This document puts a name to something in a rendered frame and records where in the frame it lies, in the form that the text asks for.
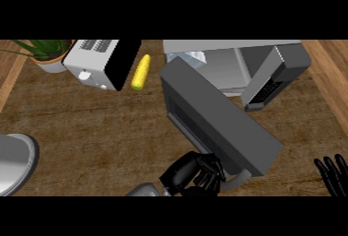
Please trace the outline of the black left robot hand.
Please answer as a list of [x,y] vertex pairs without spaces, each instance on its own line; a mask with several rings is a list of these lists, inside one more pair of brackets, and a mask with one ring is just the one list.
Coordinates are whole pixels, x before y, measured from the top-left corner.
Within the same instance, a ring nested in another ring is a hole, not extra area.
[[161,176],[167,193],[182,196],[217,196],[225,181],[219,157],[195,151],[176,160]]

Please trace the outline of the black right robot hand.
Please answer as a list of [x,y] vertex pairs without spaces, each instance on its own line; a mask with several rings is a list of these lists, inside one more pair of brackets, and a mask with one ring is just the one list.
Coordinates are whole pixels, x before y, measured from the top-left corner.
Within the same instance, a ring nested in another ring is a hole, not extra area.
[[348,163],[341,154],[335,158],[315,159],[324,183],[332,196],[348,196]]

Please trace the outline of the dark grey microwave door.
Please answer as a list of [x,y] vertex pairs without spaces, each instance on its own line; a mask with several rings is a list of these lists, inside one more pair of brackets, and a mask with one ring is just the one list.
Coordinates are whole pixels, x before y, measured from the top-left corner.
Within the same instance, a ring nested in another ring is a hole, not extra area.
[[201,153],[220,158],[231,178],[220,188],[232,190],[268,173],[284,144],[183,59],[166,64],[161,79],[169,119]]

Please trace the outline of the grey microwave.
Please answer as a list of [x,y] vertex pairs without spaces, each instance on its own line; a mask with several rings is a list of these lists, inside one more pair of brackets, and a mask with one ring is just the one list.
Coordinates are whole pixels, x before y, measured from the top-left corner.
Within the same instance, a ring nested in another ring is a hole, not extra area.
[[164,40],[166,61],[178,56],[220,92],[262,111],[312,65],[300,40]]

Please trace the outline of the yellow corn cob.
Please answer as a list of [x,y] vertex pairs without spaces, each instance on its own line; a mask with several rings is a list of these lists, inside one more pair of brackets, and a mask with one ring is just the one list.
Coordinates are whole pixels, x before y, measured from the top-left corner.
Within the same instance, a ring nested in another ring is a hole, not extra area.
[[148,79],[148,71],[150,71],[150,65],[151,65],[151,56],[147,54],[139,62],[133,79],[132,79],[132,88],[136,90],[142,90],[147,84]]

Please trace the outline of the round grey metal pot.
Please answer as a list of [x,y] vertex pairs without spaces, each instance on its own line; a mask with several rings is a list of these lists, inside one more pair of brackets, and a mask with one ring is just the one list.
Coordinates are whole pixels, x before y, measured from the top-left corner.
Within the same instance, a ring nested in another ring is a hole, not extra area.
[[14,195],[36,171],[40,146],[33,136],[0,134],[0,196]]

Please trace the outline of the white and black toaster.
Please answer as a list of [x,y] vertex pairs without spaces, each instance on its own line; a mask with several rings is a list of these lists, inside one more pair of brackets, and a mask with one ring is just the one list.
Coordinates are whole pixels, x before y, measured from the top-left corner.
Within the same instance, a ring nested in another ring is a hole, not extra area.
[[122,91],[141,45],[139,39],[77,40],[63,64],[83,85]]

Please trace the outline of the green plant in pale pot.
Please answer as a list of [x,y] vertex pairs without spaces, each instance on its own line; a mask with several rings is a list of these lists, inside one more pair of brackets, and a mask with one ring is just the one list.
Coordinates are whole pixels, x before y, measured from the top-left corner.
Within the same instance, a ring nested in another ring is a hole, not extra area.
[[27,56],[45,72],[58,74],[67,70],[63,59],[73,49],[76,40],[30,40],[29,43],[12,40],[12,42],[27,50],[27,53],[17,52],[17,54]]

